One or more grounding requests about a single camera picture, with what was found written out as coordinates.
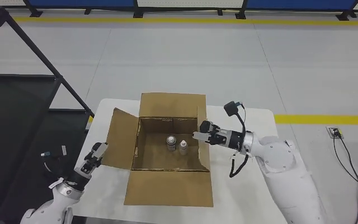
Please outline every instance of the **blue barrier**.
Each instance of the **blue barrier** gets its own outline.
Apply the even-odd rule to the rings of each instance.
[[[33,6],[132,7],[133,0],[29,0]]]
[[[247,8],[292,10],[347,10],[354,0],[248,0]]]

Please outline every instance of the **yellow floor stripe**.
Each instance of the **yellow floor stripe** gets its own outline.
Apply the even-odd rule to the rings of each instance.
[[[74,23],[190,23],[190,24],[272,24],[311,26],[358,26],[358,21],[311,20],[237,20],[234,18],[83,18],[83,17],[14,17],[17,22],[74,22]]]
[[[354,115],[295,115],[295,114],[276,114],[276,124],[345,124],[358,125],[358,116]]]

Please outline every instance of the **box flap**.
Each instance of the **box flap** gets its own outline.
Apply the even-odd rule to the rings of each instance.
[[[139,116],[196,118],[198,106],[206,110],[205,95],[144,93],[140,100]]]
[[[107,136],[108,149],[102,164],[130,170],[133,161],[138,118],[114,108]]]
[[[197,107],[197,129],[199,130],[199,126],[201,123],[207,120],[206,118],[206,107]],[[199,141],[199,160],[200,163],[210,170],[210,153],[209,153],[209,144]]]
[[[124,204],[213,207],[210,173],[131,171]]]

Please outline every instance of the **white bottle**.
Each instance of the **white bottle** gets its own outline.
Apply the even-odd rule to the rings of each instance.
[[[181,155],[186,155],[187,152],[187,148],[188,148],[188,144],[186,143],[185,140],[180,142],[180,146],[179,146],[179,152]]]
[[[167,138],[167,148],[169,151],[175,151],[175,143],[177,139],[174,136],[168,136]]]

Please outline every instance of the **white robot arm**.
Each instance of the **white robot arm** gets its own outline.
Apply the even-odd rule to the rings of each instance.
[[[237,113],[237,104],[231,102],[231,108],[224,107],[229,116]],[[220,129],[212,122],[204,121],[200,132],[194,132],[193,137],[237,150],[246,156],[245,161],[248,155],[255,157],[271,196],[287,223],[324,224],[317,189],[293,142],[281,141],[277,137],[259,139],[255,133],[245,129],[243,133]],[[242,166],[234,174],[232,167],[230,177],[236,175]]]
[[[75,168],[66,180],[60,178],[50,185],[54,199],[37,210],[27,210],[20,224],[71,224],[73,214],[69,206],[79,202],[84,186],[91,179],[94,169],[100,166],[106,150],[107,143],[97,142],[84,158],[83,164]]]

